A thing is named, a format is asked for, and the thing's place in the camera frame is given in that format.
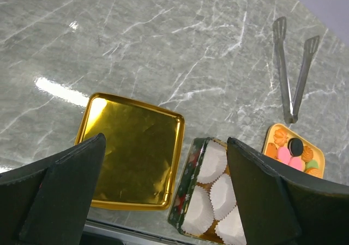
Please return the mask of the white paper cup bottom-right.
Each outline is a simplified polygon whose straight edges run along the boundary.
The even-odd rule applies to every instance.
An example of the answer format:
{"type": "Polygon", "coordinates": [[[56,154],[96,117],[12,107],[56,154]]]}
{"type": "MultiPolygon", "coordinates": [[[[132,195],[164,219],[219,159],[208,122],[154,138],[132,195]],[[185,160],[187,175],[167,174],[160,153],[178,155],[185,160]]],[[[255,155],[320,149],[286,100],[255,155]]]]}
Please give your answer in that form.
{"type": "Polygon", "coordinates": [[[223,240],[224,244],[246,244],[246,238],[238,207],[235,207],[215,227],[215,233],[223,240]]]}

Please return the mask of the yellow cookie tray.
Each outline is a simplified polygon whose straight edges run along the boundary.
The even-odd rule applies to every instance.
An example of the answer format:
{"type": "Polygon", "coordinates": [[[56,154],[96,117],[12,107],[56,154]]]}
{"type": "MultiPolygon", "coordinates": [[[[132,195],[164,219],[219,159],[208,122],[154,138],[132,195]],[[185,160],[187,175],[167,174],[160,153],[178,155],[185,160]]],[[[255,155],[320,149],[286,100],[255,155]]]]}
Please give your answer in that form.
{"type": "Polygon", "coordinates": [[[304,145],[302,155],[299,157],[292,156],[287,166],[294,168],[296,170],[302,171],[308,175],[312,175],[318,178],[323,178],[324,168],[325,168],[325,157],[323,152],[319,148],[317,148],[315,145],[311,144],[309,141],[305,140],[304,138],[302,138],[297,133],[293,132],[291,129],[287,128],[283,124],[280,124],[280,123],[274,124],[268,129],[262,153],[272,159],[279,161],[277,159],[277,149],[279,148],[279,146],[274,143],[274,139],[273,139],[273,135],[275,131],[279,128],[282,128],[287,132],[288,142],[291,138],[299,138],[301,139],[304,145]],[[312,159],[318,162],[319,169],[312,168],[309,170],[305,170],[306,163],[311,161],[312,159]]]}

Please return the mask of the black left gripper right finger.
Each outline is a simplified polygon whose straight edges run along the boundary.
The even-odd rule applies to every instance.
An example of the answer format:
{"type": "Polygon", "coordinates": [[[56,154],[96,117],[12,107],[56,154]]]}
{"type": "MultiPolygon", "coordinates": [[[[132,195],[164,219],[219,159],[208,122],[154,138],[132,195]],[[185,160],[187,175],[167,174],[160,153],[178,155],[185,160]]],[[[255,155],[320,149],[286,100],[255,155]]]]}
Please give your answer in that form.
{"type": "Polygon", "coordinates": [[[323,180],[227,139],[247,244],[348,244],[348,186],[323,180]]]}

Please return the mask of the orange flower cookie top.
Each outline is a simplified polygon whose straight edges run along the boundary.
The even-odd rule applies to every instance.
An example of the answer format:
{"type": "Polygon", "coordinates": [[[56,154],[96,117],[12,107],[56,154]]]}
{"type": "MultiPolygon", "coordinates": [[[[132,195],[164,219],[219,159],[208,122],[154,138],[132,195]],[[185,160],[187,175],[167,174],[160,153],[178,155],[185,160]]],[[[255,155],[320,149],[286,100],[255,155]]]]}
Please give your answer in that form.
{"type": "Polygon", "coordinates": [[[275,131],[273,139],[276,145],[283,147],[288,142],[287,132],[284,129],[279,128],[275,131]]]}

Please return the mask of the pink round cookie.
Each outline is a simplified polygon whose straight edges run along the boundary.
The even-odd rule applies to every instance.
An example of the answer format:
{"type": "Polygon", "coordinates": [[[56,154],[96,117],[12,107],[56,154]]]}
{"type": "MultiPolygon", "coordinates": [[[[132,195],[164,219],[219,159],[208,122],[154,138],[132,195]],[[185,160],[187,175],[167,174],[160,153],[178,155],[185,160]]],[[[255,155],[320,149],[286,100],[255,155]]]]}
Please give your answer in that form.
{"type": "Polygon", "coordinates": [[[282,146],[277,149],[277,159],[282,163],[288,165],[291,158],[292,155],[287,147],[282,146]]]}

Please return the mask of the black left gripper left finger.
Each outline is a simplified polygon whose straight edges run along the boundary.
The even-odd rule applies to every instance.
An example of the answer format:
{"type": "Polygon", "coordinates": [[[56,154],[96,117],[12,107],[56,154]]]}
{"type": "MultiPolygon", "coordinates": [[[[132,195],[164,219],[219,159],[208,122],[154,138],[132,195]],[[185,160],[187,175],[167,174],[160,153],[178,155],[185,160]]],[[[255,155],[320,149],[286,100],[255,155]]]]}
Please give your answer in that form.
{"type": "Polygon", "coordinates": [[[105,148],[99,133],[1,173],[1,244],[79,244],[105,148]]]}

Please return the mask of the green christmas cookie tin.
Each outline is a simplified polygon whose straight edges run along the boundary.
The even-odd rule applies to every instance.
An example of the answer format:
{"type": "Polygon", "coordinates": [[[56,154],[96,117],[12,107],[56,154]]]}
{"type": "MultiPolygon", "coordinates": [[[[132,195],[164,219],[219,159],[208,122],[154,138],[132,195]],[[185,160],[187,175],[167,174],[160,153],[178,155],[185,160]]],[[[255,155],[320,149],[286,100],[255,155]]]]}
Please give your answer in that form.
{"type": "MultiPolygon", "coordinates": [[[[209,141],[211,140],[218,142],[222,146],[225,146],[227,150],[227,144],[216,138],[195,138],[193,140],[179,182],[179,186],[169,212],[168,222],[172,226],[174,226],[177,229],[177,231],[182,235],[198,238],[209,242],[224,244],[223,240],[215,233],[215,227],[219,222],[219,220],[216,220],[215,218],[210,228],[202,235],[191,235],[182,230],[183,220],[188,209],[194,188],[196,186],[200,186],[204,188],[209,195],[213,183],[218,179],[217,178],[214,182],[208,184],[202,184],[197,181],[197,176],[200,172],[205,149],[209,141]]],[[[226,166],[225,171],[222,174],[228,174],[231,177],[228,164],[226,166]]]]}

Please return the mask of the white paper cup centre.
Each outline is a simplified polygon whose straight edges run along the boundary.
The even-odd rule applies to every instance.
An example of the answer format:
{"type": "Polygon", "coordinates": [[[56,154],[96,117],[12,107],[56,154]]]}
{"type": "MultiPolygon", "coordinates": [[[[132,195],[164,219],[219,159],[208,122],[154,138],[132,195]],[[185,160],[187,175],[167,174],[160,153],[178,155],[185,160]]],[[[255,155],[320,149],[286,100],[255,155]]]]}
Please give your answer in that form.
{"type": "Polygon", "coordinates": [[[182,230],[199,236],[210,228],[213,220],[214,214],[209,195],[204,188],[196,186],[183,220],[182,230]]]}

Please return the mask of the gold tin lid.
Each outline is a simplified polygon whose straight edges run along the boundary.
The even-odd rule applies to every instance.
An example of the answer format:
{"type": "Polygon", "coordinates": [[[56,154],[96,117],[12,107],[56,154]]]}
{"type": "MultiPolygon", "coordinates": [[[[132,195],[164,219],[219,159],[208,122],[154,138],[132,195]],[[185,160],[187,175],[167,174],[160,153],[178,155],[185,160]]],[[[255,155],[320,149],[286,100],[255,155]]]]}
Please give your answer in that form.
{"type": "Polygon", "coordinates": [[[113,94],[90,96],[75,142],[102,133],[105,157],[91,205],[165,210],[171,204],[184,139],[176,112],[113,94]]]}

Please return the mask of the black sandwich cookie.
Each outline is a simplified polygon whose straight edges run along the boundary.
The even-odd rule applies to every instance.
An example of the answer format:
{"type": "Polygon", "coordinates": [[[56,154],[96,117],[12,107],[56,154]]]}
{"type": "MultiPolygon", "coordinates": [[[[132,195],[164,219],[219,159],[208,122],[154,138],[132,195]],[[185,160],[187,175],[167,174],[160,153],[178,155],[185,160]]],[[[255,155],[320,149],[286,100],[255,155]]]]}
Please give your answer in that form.
{"type": "Polygon", "coordinates": [[[291,156],[299,157],[303,153],[304,145],[299,138],[291,138],[288,142],[288,150],[291,156]]]}

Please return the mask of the metal serving tongs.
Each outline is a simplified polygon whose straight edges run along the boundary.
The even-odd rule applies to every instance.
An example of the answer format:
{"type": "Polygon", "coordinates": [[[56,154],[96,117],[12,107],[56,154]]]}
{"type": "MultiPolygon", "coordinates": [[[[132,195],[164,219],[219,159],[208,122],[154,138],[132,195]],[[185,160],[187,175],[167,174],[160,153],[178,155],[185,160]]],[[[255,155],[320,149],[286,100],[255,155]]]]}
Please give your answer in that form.
{"type": "Polygon", "coordinates": [[[287,20],[282,16],[277,18],[272,25],[274,51],[276,66],[279,72],[280,89],[284,120],[287,124],[294,124],[298,121],[299,109],[303,99],[306,81],[314,55],[320,44],[318,35],[307,39],[303,47],[303,60],[298,76],[297,86],[294,95],[291,95],[290,82],[287,75],[284,41],[286,38],[287,20]]]}

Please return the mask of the green round cookie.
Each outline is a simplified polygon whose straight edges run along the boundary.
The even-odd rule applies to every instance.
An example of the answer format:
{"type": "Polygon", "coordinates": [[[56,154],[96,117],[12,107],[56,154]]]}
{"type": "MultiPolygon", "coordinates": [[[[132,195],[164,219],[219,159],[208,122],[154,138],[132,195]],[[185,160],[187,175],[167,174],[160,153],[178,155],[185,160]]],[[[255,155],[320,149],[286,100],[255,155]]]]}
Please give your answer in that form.
{"type": "Polygon", "coordinates": [[[309,170],[309,169],[319,169],[319,164],[316,160],[312,159],[311,161],[307,162],[305,165],[305,170],[309,170]]]}

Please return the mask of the white paper cup top-right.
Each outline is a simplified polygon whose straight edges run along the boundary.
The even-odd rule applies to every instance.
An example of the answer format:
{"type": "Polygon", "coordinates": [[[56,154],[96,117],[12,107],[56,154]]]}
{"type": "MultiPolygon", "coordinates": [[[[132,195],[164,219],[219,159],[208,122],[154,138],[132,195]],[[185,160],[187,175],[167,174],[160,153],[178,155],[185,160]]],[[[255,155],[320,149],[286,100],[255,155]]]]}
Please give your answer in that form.
{"type": "Polygon", "coordinates": [[[213,183],[209,197],[216,220],[224,219],[235,208],[236,197],[228,174],[222,174],[213,183]]]}

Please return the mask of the white paper cup top-left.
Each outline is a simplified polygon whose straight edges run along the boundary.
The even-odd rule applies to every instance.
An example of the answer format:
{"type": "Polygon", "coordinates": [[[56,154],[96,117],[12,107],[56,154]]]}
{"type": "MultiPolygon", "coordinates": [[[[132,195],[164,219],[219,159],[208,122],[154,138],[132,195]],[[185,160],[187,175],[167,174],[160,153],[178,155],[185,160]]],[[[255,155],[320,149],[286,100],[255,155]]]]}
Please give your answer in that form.
{"type": "Polygon", "coordinates": [[[226,166],[226,147],[213,140],[209,141],[197,181],[202,184],[214,182],[225,171],[226,166]]]}

